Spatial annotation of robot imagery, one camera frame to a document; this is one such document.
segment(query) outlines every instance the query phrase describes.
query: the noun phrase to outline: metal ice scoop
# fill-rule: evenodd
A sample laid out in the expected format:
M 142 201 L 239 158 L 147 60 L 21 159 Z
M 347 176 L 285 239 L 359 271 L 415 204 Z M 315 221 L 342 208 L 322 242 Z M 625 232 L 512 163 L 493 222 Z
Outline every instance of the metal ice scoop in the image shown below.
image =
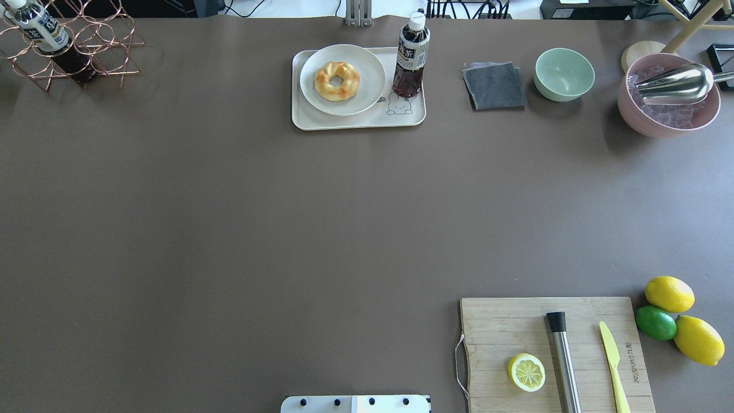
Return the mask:
M 734 79 L 734 71 L 713 74 L 698 63 L 660 73 L 637 84 L 645 104 L 695 104 L 706 98 L 713 84 Z

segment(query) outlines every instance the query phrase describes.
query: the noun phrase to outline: lime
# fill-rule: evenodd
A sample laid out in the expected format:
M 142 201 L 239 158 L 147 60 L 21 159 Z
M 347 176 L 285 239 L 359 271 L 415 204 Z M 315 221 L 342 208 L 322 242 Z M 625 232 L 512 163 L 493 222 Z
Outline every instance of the lime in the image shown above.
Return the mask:
M 635 322 L 640 331 L 655 340 L 670 340 L 675 337 L 675 320 L 665 310 L 656 306 L 644 306 L 637 310 Z

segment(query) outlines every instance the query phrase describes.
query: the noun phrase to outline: white bottle cap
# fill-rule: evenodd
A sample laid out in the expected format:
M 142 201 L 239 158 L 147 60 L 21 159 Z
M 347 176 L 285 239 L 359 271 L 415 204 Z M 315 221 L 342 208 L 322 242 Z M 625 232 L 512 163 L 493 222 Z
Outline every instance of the white bottle cap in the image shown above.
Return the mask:
M 420 32 L 426 26 L 426 15 L 421 12 L 414 12 L 410 15 L 410 21 L 408 21 L 408 27 L 414 32 Z
M 22 9 L 23 6 L 28 4 L 27 0 L 5 0 L 8 6 L 13 10 Z

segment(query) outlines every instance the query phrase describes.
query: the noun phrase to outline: wooden cutting board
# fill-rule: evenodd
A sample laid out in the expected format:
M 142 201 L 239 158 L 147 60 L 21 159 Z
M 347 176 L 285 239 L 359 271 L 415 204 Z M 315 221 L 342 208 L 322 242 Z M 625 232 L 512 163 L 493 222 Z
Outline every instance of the wooden cutting board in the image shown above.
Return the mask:
M 629 297 L 462 298 L 469 412 L 563 412 L 545 318 L 545 313 L 556 311 L 566 312 L 581 410 L 617 411 L 599 332 L 599 322 L 604 321 L 617 342 L 619 376 L 631 411 L 654 413 Z M 542 389 L 524 392 L 510 381 L 507 365 L 517 353 L 533 354 L 544 364 Z

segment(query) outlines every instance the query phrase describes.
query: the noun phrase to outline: yellow knife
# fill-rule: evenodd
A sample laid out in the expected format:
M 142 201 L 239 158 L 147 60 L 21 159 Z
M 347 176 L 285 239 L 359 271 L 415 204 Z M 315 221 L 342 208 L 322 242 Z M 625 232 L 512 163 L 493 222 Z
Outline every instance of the yellow knife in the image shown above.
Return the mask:
M 614 342 L 614 337 L 606 323 L 600 321 L 599 329 L 601 330 L 602 341 L 604 341 L 606 360 L 609 362 L 611 383 L 614 385 L 614 402 L 617 404 L 617 413 L 630 413 L 630 405 L 627 403 L 627 396 L 625 396 L 625 390 L 622 388 L 622 381 L 619 379 L 619 372 L 617 371 L 617 365 L 619 365 L 617 344 Z

